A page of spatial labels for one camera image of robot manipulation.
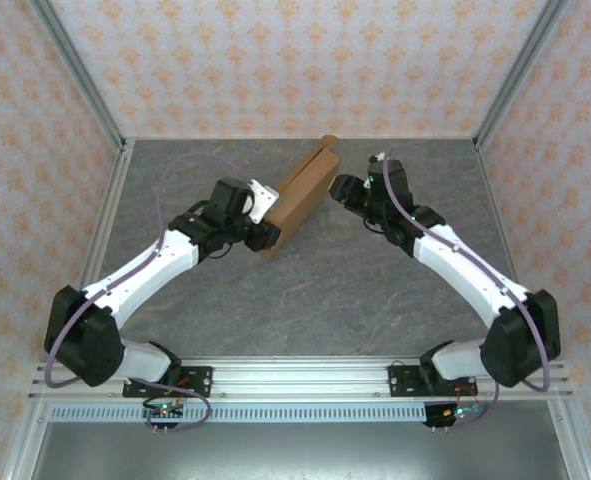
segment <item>enclosure wall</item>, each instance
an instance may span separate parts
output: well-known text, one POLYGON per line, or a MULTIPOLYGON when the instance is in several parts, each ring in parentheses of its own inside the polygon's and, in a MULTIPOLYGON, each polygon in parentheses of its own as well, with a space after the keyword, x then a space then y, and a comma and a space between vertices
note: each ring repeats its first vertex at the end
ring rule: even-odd
POLYGON ((519 279, 558 299, 591 417, 591 0, 570 2, 484 157, 519 279))
POLYGON ((0 477, 115 152, 25 0, 0 1, 0 477))
POLYGON ((128 137, 472 137, 545 0, 55 0, 128 137))

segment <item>brown cardboard box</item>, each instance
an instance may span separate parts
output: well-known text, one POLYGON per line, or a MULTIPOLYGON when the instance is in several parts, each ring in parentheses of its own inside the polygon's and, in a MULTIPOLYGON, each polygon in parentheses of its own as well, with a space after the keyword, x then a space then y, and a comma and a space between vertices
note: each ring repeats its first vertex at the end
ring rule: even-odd
POLYGON ((274 247, 260 252, 263 257, 273 258, 277 249, 328 195, 328 187, 335 178, 340 160, 330 147, 339 142, 339 138, 325 135, 277 187, 279 203, 264 218, 279 227, 282 234, 274 247))

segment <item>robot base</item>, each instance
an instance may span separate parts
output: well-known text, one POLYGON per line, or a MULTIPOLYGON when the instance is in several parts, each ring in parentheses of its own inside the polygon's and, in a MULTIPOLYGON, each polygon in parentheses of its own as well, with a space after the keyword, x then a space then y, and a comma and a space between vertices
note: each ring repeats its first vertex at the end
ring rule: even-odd
MULTIPOLYGON (((391 365, 388 367, 388 386, 391 397, 453 397, 457 396, 456 385, 467 387, 477 394, 477 383, 468 377, 427 383, 421 374, 420 365, 391 365)), ((460 396, 472 396, 466 388, 460 396)))
MULTIPOLYGON (((211 396, 211 385, 213 383, 212 367, 181 367, 179 371, 178 385, 186 390, 192 390, 201 396, 209 398, 211 396)), ((124 384, 122 395, 125 398, 152 398, 152 397, 181 397, 180 392, 171 391, 166 394, 158 388, 151 388, 135 380, 124 384)))

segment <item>gray marble tabletop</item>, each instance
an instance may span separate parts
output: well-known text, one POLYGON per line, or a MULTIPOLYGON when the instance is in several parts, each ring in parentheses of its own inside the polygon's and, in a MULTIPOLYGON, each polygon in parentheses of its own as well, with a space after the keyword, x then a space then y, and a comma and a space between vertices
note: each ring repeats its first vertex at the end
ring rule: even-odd
MULTIPOLYGON (((276 185, 316 140, 137 141, 102 266, 108 274, 157 234, 155 191, 182 154, 213 151, 276 185)), ((468 140, 345 140, 340 171, 365 176, 368 156, 391 144, 415 201, 508 274, 476 152, 468 140)), ((165 189, 166 220, 234 172, 211 159, 179 170, 165 189)), ((174 279, 131 318, 125 338, 190 355, 416 355, 445 340, 485 335, 473 309, 441 278, 330 197, 271 261, 233 247, 174 279)))

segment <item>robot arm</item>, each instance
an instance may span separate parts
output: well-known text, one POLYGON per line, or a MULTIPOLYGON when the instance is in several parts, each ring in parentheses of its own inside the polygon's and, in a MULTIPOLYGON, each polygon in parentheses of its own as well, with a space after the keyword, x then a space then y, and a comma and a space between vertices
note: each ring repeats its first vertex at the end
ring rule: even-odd
POLYGON ((64 325, 87 299, 105 292, 66 336, 57 360, 90 386, 113 376, 175 385, 181 368, 175 355, 154 343, 122 340, 119 330, 155 292, 225 245, 244 242, 252 251, 273 246, 281 232, 263 218, 278 197, 255 180, 250 185, 230 178, 218 181, 208 201, 170 222, 163 243, 155 242, 82 291, 71 286, 60 290, 53 300, 44 348, 50 352, 64 325))
POLYGON ((416 205, 402 164, 389 160, 391 186, 404 210, 454 247, 447 247, 409 222, 390 200, 382 159, 383 154, 370 158, 366 181, 352 175, 338 175, 329 189, 331 197, 362 217, 365 223, 378 225, 390 243, 439 274, 468 301, 489 329, 485 339, 446 342, 426 352, 420 358, 422 382, 432 390, 440 383, 462 377, 490 375, 498 383, 512 387, 542 366, 533 336, 505 289, 510 289, 531 314, 548 358, 557 357, 560 341, 555 299, 545 290, 532 294, 497 272, 464 244, 440 215, 429 207, 416 205), (459 250, 473 255, 482 267, 502 280, 505 288, 499 288, 459 250))

